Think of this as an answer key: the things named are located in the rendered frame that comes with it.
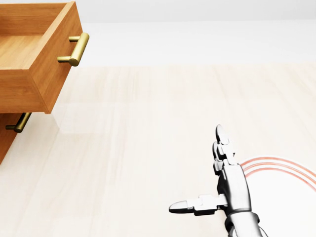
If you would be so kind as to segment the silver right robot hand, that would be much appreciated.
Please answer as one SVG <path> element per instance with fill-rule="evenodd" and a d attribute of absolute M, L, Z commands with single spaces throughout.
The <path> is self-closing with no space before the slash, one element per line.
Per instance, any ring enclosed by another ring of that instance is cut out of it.
<path fill-rule="evenodd" d="M 218 176 L 218 196 L 200 195 L 196 199 L 176 202 L 169 207 L 170 213 L 195 216 L 213 215 L 223 210 L 228 216 L 235 212 L 251 211 L 251 198 L 241 165 L 235 160 L 235 152 L 222 125 L 215 129 L 216 141 L 212 145 L 213 169 Z"/>

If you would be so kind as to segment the white plate with red rings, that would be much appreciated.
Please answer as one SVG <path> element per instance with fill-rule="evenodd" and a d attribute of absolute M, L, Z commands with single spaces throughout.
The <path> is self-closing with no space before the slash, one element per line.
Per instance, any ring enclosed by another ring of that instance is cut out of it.
<path fill-rule="evenodd" d="M 241 166 L 268 237 L 316 237 L 316 161 L 259 156 Z"/>

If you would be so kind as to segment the open wooden drawer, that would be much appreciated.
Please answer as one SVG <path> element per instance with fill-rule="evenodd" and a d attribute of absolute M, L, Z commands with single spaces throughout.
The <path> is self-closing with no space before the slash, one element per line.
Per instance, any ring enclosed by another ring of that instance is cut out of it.
<path fill-rule="evenodd" d="M 0 113 L 51 113 L 82 27 L 74 1 L 0 2 Z"/>

